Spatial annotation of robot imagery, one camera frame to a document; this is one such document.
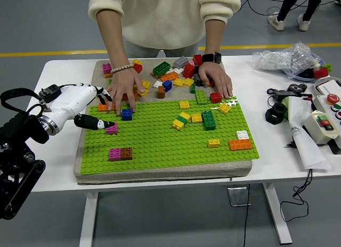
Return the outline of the person's right hand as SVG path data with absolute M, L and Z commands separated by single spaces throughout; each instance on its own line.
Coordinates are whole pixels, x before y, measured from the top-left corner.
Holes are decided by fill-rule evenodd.
M 119 116 L 121 114 L 121 102 L 124 94 L 127 94 L 133 112 L 136 111 L 136 103 L 133 94 L 134 85 L 137 86 L 139 92 L 145 92 L 141 77 L 133 68 L 118 71 L 113 74 L 111 85 L 108 86 L 106 90 L 110 94 L 112 101 L 115 102 L 116 115 Z

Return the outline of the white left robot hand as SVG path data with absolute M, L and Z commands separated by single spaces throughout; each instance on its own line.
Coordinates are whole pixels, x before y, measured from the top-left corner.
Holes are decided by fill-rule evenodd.
M 39 117 L 49 135 L 59 133 L 66 121 L 73 120 L 80 128 L 98 130 L 114 125 L 113 122 L 103 121 L 96 117 L 81 114 L 95 97 L 98 97 L 103 105 L 106 101 L 112 101 L 107 90 L 87 84 L 71 84 L 60 88 L 61 94 L 52 102 L 48 102 L 47 109 Z

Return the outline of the person's left hand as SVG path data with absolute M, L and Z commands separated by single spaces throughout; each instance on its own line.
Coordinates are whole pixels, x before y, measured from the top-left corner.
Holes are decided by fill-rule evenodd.
M 232 80 L 222 67 L 214 62 L 204 62 L 199 67 L 199 76 L 205 85 L 209 84 L 210 77 L 217 88 L 217 91 L 224 97 L 229 98 L 233 95 Z

